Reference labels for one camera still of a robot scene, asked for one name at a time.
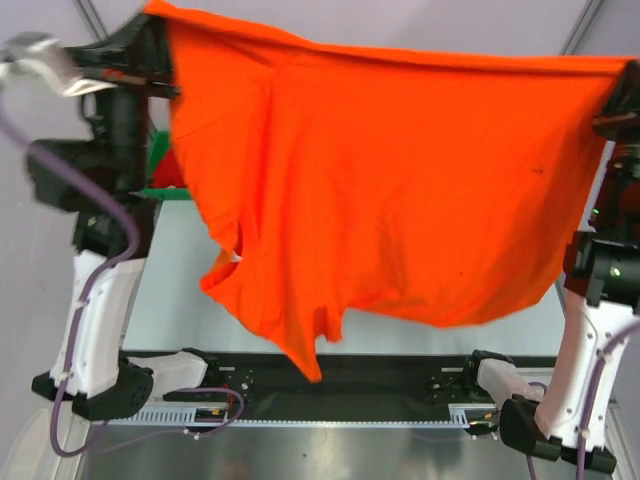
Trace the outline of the orange t shirt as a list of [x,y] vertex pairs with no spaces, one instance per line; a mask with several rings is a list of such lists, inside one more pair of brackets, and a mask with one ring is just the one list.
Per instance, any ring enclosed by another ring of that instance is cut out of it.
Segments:
[[221,248],[201,290],[309,380],[356,308],[484,324],[560,275],[627,58],[315,43],[152,1],[171,144]]

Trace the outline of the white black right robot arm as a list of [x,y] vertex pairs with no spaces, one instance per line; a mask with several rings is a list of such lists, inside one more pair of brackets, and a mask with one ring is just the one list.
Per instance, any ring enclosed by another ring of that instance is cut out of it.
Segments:
[[461,376],[473,401],[489,396],[502,442],[528,458],[562,459],[611,474],[605,445],[609,398],[629,337],[639,329],[639,62],[629,61],[592,122],[615,144],[591,213],[564,257],[565,327],[546,391],[528,384],[503,355],[476,350]]

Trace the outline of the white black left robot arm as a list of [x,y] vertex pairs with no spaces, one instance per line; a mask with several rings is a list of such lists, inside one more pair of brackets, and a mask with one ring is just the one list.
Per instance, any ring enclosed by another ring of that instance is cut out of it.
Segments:
[[137,414],[149,401],[218,402],[218,360],[186,348],[128,357],[123,336],[149,254],[157,202],[149,183],[149,102],[179,90],[166,24],[138,14],[107,38],[64,47],[47,34],[25,32],[1,53],[1,81],[31,77],[79,102],[87,140],[27,142],[25,166],[36,200],[73,213],[74,287],[65,338],[54,366],[33,391],[69,402],[90,421]]

